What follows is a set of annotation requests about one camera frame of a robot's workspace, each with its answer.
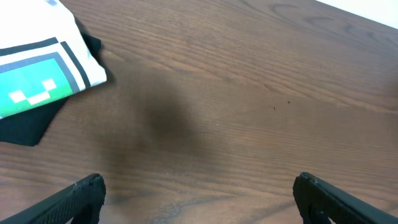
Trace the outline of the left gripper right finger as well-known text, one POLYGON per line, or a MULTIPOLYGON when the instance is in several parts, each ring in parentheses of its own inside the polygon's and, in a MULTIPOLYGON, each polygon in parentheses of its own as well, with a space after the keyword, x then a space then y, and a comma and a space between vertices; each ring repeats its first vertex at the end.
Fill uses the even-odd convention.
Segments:
POLYGON ((308 172, 302 172, 295 178, 293 195, 304 224, 397 223, 397 217, 308 172))

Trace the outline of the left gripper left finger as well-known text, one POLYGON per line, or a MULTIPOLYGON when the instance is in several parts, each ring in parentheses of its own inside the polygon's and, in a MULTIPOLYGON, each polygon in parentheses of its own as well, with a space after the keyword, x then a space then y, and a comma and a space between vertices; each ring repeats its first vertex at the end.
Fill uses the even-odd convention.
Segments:
POLYGON ((98 224, 105 195, 103 177, 91 174, 1 224, 98 224))

